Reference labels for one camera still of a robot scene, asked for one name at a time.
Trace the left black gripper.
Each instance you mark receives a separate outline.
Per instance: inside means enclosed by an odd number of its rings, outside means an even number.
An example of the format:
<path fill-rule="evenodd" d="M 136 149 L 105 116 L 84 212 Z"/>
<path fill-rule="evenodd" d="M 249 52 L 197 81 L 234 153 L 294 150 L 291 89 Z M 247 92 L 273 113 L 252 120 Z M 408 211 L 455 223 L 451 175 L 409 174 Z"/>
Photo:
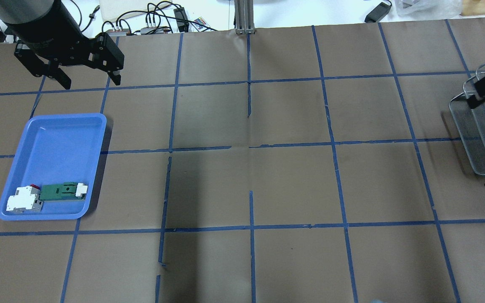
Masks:
<path fill-rule="evenodd" d="M 15 24 L 14 33 L 19 37 L 15 57 L 35 77 L 47 76 L 69 90 L 72 80 L 60 67 L 84 65 L 104 71 L 114 85 L 121 85 L 125 56 L 106 32 L 88 38 L 75 21 L 47 17 Z"/>

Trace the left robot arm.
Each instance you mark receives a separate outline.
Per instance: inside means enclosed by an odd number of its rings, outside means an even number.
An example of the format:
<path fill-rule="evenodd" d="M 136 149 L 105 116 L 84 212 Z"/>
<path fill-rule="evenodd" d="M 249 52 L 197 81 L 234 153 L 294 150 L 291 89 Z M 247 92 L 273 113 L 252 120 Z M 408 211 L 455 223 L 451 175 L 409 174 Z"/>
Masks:
<path fill-rule="evenodd" d="M 0 0 L 0 20 L 19 41 L 14 55 L 34 77 L 48 77 L 69 90 L 64 66 L 104 71 L 115 85 L 125 56 L 112 37 L 86 37 L 60 0 Z"/>

